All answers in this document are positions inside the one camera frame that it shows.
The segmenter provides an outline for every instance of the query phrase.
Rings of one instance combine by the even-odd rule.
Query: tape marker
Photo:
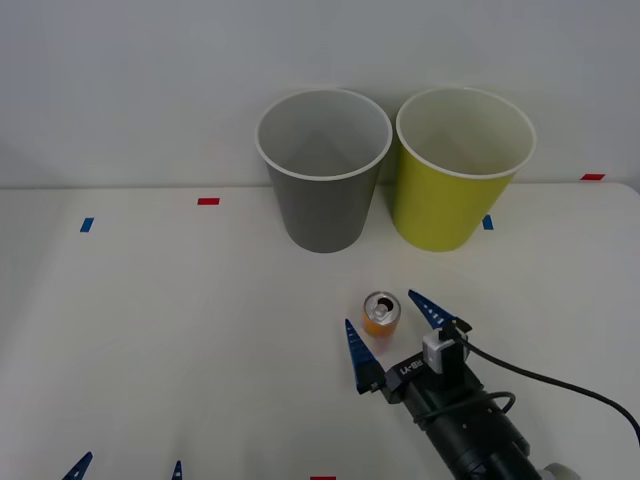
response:
[[[580,180],[599,181],[604,178],[604,173],[585,173]]]
[[[199,198],[198,205],[220,205],[219,198]]]
[[[482,219],[482,226],[485,230],[493,230],[493,221],[491,220],[491,215],[485,215]]]
[[[93,218],[91,217],[85,218],[84,222],[82,222],[82,227],[80,227],[80,233],[89,233],[89,230],[91,230],[92,225],[93,225]]]

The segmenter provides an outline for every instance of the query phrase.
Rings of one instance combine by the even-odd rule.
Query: table surface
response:
[[[270,188],[0,191],[0,478],[448,479],[402,405],[358,396],[344,319],[403,305],[385,368],[429,331],[414,288],[479,347],[640,416],[640,197],[616,184],[513,185],[455,252],[395,231],[379,189],[361,238],[329,255],[287,236]],[[217,206],[197,206],[219,197]],[[85,217],[95,221],[88,233]],[[539,467],[637,478],[611,408],[469,359]]]

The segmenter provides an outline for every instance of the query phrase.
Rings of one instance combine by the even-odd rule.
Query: orange can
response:
[[[373,292],[364,301],[362,323],[372,337],[388,337],[400,320],[400,302],[388,292]]]

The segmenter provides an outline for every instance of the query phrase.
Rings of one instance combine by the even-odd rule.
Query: white wall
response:
[[[640,186],[636,0],[2,0],[0,185],[268,181],[285,92],[390,114],[433,84],[492,88],[538,127],[520,180]]]

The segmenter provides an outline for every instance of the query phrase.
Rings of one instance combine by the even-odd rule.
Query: red tape marker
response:
[[[598,181],[604,178],[604,173],[585,173],[580,180]]]
[[[219,198],[199,198],[198,205],[220,205]]]

